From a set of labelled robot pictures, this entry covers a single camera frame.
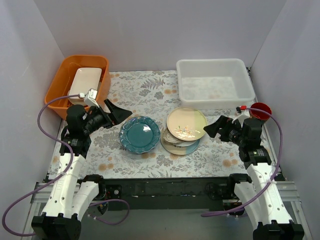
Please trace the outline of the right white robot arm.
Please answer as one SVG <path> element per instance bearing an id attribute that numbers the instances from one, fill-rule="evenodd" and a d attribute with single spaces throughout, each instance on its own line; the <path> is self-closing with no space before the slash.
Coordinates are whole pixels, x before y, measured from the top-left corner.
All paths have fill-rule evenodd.
<path id="1" fill-rule="evenodd" d="M 277 167 L 272 166 L 268 151 L 261 144 L 263 123 L 256 118 L 246 118 L 243 123 L 226 116 L 205 126 L 204 131 L 214 138 L 220 135 L 223 142 L 238 146 L 240 160 L 246 174 L 229 177 L 227 195 L 239 199 L 240 207 L 232 212 L 245 210 L 253 227 L 255 240 L 301 240 L 305 231 L 288 213 L 274 180 Z"/>

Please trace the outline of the teal scalloped plate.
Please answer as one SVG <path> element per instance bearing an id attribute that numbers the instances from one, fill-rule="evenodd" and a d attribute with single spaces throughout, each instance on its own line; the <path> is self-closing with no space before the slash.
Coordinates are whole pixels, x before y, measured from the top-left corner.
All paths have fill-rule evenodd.
<path id="1" fill-rule="evenodd" d="M 129 152 L 147 153 L 156 147 L 161 138 L 157 123 L 148 116 L 137 116 L 126 121 L 120 128 L 119 140 Z"/>

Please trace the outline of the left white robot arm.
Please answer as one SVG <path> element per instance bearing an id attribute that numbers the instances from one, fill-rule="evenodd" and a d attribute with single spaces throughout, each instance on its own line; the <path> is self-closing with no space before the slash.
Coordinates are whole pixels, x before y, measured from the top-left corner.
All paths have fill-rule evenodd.
<path id="1" fill-rule="evenodd" d="M 49 185 L 52 190 L 42 213 L 34 216 L 31 227 L 42 240 L 77 240 L 81 220 L 90 206 L 98 206 L 100 213 L 108 209 L 109 190 L 101 175 L 87 175 L 76 190 L 80 170 L 85 163 L 90 135 L 100 128 L 110 129 L 122 123 L 132 112 L 104 100 L 105 112 L 94 103 L 89 110 L 83 105 L 72 105 L 66 111 L 67 125 L 61 133 L 60 164 L 57 179 Z"/>

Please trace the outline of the cream and green plate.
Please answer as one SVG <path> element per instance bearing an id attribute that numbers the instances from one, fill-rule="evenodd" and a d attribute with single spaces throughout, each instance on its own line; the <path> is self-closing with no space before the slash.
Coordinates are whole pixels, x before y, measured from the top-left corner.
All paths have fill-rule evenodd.
<path id="1" fill-rule="evenodd" d="M 191 142 L 205 135 L 204 127 L 208 125 L 205 115 L 191 107 L 175 108 L 167 117 L 169 132 L 179 140 Z"/>

